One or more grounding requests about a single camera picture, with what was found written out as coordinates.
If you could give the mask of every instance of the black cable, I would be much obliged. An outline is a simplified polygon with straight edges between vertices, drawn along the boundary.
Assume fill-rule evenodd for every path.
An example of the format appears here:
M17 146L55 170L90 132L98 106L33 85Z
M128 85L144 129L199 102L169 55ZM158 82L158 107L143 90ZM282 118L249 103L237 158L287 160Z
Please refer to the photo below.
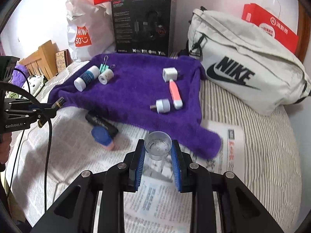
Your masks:
M33 95L28 93L26 90L21 89L20 87L15 86L13 84L3 82L3 81L0 81L0 89L6 90L6 91L12 91L14 93L18 93L19 95L26 97L32 103L37 105L39 107L39 109L41 109L42 114L44 115L44 117L46 118L46 120L49 123L49 143L48 143L48 150L46 153L45 172L44 172L44 175L45 175L44 176L44 197L45 197L44 208L45 208L45 212L46 212L46 208L47 208L47 204L46 204L46 196L47 196L46 195L46 182L47 182L48 163L49 163L51 143L52 143L52 122L51 122L51 119L46 115L46 113L44 111L44 107L42 106L42 104Z
M14 68L14 70L20 72L26 79L27 85L28 85L28 92L30 93L30 85L29 85L29 81L26 77L26 74L24 74L24 72L18 68ZM7 192L7 199L9 198L9 195L11 193L11 188L12 188L12 182L13 182L13 175L14 175L14 170L15 170L15 165L16 165L16 161L17 161L17 156L21 147L21 141L23 140L23 136L24 136L25 130L23 130L22 134L21 134L21 139L17 148L17 152L16 152L16 156L15 156L15 160L14 160L14 165L13 165L13 170L12 170L12 175L11 175L11 181L10 181L10 185L9 185L9 191Z

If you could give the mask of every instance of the pink object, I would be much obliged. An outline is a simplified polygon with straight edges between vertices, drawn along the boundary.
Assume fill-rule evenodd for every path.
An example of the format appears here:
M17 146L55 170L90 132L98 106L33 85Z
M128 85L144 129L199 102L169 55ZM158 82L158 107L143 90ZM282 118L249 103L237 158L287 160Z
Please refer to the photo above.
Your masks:
M103 148L107 151L112 151L114 149L114 143L111 142L109 145L105 146L103 145Z
M183 101L180 98L178 87L172 79L169 80L169 90L172 95L175 109L181 109L183 107Z

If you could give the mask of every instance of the screw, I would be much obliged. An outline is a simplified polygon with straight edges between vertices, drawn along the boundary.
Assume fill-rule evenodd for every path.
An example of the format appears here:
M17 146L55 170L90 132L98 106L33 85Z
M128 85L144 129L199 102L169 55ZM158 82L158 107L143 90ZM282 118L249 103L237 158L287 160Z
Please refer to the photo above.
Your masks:
M234 173L233 172L226 172L226 177L229 179L233 179L234 178Z
M118 168L119 168L119 169L124 169L124 168L126 168L126 167L127 167L127 165L126 165L126 163L124 163L124 162L121 162L121 163L118 164Z
M199 165L197 163L190 163L189 166L191 169L198 169L199 168Z
M83 171L81 175L83 178L87 178L91 175L91 172L90 171Z

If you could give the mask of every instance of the white cube charger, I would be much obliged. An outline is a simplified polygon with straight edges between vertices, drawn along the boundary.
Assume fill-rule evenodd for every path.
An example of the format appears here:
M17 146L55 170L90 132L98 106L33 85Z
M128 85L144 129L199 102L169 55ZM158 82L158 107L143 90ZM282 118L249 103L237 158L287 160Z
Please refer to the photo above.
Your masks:
M176 81L177 75L178 75L178 72L176 68L174 67L163 68L163 80L165 82L169 82L169 80Z

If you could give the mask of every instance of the blue bottle cap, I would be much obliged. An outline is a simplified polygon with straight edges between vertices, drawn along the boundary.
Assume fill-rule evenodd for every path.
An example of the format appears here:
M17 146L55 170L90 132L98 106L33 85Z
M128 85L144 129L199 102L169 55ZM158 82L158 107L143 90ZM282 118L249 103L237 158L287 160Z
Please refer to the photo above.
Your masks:
M101 126L94 127L91 133L97 143L108 146L112 142L108 131Z

